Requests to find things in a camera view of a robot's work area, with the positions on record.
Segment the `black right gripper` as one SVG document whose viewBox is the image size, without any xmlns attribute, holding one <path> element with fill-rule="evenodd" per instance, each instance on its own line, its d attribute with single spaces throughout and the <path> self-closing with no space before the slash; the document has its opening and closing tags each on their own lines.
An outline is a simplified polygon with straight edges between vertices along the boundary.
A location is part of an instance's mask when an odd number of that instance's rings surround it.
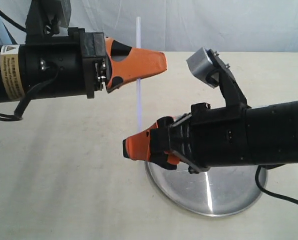
<svg viewBox="0 0 298 240">
<path fill-rule="evenodd" d="M 165 170 L 176 170 L 180 163 L 190 173 L 213 167 L 246 166 L 249 147 L 246 112 L 235 105 L 211 109 L 205 102 L 191 106 L 191 112 L 175 119 L 164 116 L 156 127 L 122 141 L 125 158 L 149 161 Z"/>
</svg>

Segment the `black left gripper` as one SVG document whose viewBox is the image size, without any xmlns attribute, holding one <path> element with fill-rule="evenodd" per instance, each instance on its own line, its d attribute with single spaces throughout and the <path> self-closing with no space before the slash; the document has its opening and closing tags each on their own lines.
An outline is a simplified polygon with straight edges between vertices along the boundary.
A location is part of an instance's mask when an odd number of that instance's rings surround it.
<svg viewBox="0 0 298 240">
<path fill-rule="evenodd" d="M 108 93 L 137 79 L 146 79 L 167 70 L 164 53 L 135 48 L 103 32 L 86 32 L 83 28 L 70 27 L 68 35 L 79 45 L 83 78 L 87 98 L 95 98 L 106 84 Z"/>
</svg>

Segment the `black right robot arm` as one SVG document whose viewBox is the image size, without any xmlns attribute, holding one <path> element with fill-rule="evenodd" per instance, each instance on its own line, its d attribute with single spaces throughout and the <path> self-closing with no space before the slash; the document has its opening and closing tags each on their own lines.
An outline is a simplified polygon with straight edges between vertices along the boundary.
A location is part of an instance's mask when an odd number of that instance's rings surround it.
<svg viewBox="0 0 298 240">
<path fill-rule="evenodd" d="M 298 164 L 298 101 L 212 109 L 203 102 L 179 119 L 165 116 L 122 142 L 125 158 L 198 174 L 214 167 Z"/>
</svg>

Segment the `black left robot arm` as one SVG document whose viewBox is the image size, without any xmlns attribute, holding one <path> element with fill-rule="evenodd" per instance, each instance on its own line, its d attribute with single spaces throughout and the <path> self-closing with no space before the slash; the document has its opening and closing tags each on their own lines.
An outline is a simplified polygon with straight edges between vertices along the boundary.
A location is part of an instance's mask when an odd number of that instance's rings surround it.
<svg viewBox="0 0 298 240">
<path fill-rule="evenodd" d="M 0 103 L 108 93 L 167 70 L 162 52 L 135 48 L 102 32 L 70 28 L 66 36 L 39 36 L 0 45 Z"/>
</svg>

